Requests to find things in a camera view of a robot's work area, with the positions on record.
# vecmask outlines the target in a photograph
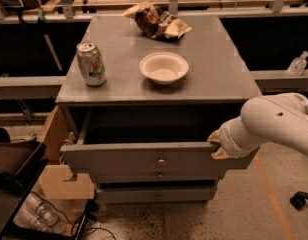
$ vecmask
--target spray bottle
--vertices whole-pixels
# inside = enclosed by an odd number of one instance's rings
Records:
[[[300,57],[295,58],[291,62],[291,65],[288,67],[287,72],[295,76],[301,75],[306,67],[307,57],[308,57],[308,52],[304,51]]]

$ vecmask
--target robotic arm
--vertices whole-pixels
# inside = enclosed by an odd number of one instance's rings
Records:
[[[308,155],[308,99],[298,93],[252,98],[239,117],[223,123],[208,141],[221,144],[214,159],[244,157],[266,142]]]

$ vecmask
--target soda can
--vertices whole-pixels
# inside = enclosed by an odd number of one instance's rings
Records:
[[[79,43],[76,46],[76,57],[81,74],[87,85],[99,86],[106,81],[102,55],[95,43]]]

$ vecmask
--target bowl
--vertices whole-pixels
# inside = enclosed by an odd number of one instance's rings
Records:
[[[165,85],[184,77],[188,72],[188,64],[175,53],[157,52],[141,60],[140,70],[145,77]]]

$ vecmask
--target plastic bottle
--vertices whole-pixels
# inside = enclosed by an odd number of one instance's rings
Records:
[[[42,218],[37,215],[34,215],[30,211],[28,211],[25,207],[21,207],[21,209],[16,214],[13,222],[22,228],[30,228],[43,232],[52,232],[52,230],[44,224]]]
[[[292,62],[291,65],[288,67],[287,71],[291,75],[299,76],[303,73],[307,61],[306,58],[308,57],[308,52],[304,51],[300,57],[295,58]]]
[[[58,216],[54,208],[34,194],[29,194],[25,205],[31,209],[54,233],[61,234],[66,230],[66,223]]]

